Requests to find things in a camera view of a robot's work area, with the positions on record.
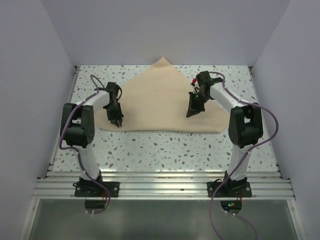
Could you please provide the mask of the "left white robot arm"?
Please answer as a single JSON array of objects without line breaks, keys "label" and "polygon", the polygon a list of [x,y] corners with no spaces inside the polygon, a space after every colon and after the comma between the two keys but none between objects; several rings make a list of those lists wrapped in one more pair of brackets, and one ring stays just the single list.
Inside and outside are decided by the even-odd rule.
[{"label": "left white robot arm", "polygon": [[104,190],[104,184],[99,180],[101,171],[93,151],[95,114],[104,109],[107,122],[121,127],[124,117],[119,103],[121,96],[121,87],[115,82],[108,82],[106,87],[96,88],[89,97],[63,106],[59,148],[75,151],[81,171],[80,178],[89,181],[86,190],[95,197]]}]

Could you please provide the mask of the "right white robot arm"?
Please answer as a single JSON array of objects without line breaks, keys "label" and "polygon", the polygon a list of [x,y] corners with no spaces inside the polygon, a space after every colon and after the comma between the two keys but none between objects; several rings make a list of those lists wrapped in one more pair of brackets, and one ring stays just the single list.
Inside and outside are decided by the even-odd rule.
[{"label": "right white robot arm", "polygon": [[213,72],[202,71],[192,80],[193,91],[189,93],[186,117],[205,111],[205,103],[216,100],[229,112],[228,136],[233,144],[230,165],[224,175],[223,192],[235,196],[247,182],[249,148],[262,138],[263,123],[261,108],[256,103],[247,103],[226,88],[225,77],[212,77]]}]

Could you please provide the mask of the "beige cloth mat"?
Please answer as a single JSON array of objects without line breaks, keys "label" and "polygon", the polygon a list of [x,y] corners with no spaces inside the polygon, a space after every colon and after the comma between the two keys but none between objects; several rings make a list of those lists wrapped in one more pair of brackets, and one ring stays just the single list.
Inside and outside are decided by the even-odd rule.
[{"label": "beige cloth mat", "polygon": [[230,115],[212,100],[205,104],[204,112],[186,117],[193,88],[164,57],[120,87],[122,126],[111,124],[106,110],[100,109],[94,115],[97,128],[117,132],[220,133],[229,125]]}]

